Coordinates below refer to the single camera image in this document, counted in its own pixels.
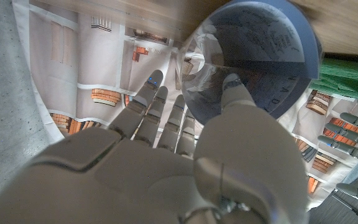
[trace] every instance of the green cloth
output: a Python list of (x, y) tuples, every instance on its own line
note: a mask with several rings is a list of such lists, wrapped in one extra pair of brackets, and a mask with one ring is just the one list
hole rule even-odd
[(358, 98), (358, 62), (324, 59), (319, 80), (313, 80), (310, 88)]

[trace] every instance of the clear plastic cup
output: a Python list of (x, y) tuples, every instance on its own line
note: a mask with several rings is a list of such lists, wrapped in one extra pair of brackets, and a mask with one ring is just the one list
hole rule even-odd
[(318, 78), (322, 53), (309, 22), (285, 0), (232, 1), (178, 54), (185, 101), (201, 123), (221, 112), (223, 80), (240, 76), (255, 104), (279, 118)]

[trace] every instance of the robot finger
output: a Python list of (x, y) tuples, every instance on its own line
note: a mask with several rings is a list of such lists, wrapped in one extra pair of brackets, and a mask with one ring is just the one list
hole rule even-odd
[(167, 95), (167, 87), (161, 86), (155, 94), (155, 98), (135, 135), (135, 141), (148, 147), (153, 146)]
[(128, 106), (112, 121), (108, 129), (117, 131), (124, 138), (131, 138), (149, 108), (155, 92), (163, 79), (160, 70), (154, 71), (146, 80)]
[(355, 197), (358, 194), (358, 188), (354, 185), (339, 183), (339, 184), (336, 184), (336, 188), (338, 190), (340, 190), (341, 192), (344, 192), (350, 196)]
[(195, 118), (189, 109), (186, 111), (185, 120), (181, 127), (181, 135), (177, 144), (176, 153), (193, 158), (195, 145)]
[(179, 95), (173, 104), (172, 111), (169, 114), (168, 121), (162, 131), (157, 147), (162, 147), (171, 152), (175, 152), (184, 109), (185, 99), (183, 98), (183, 95)]

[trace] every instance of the robotic hand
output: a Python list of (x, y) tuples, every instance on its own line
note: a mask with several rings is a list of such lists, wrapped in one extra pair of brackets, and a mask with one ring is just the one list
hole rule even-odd
[(154, 71), (107, 130), (86, 129), (32, 159), (0, 193), (0, 223), (308, 221), (295, 143), (236, 74), (196, 146), (189, 111), (180, 131), (180, 95), (151, 148), (168, 92), (162, 78)]

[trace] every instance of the wooden surface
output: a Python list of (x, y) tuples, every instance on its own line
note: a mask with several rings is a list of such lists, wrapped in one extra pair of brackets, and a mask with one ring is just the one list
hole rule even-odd
[[(352, 183), (358, 186), (358, 178)], [(336, 195), (358, 209), (358, 200), (341, 192)], [(358, 224), (358, 216), (341, 202), (328, 197), (319, 207), (310, 210), (309, 224)]]
[(309, 18), (325, 52), (358, 54), (358, 0), (292, 0)]
[[(40, 0), (184, 41), (229, 0)], [(358, 55), (358, 0), (291, 0), (310, 19), (325, 52)]]

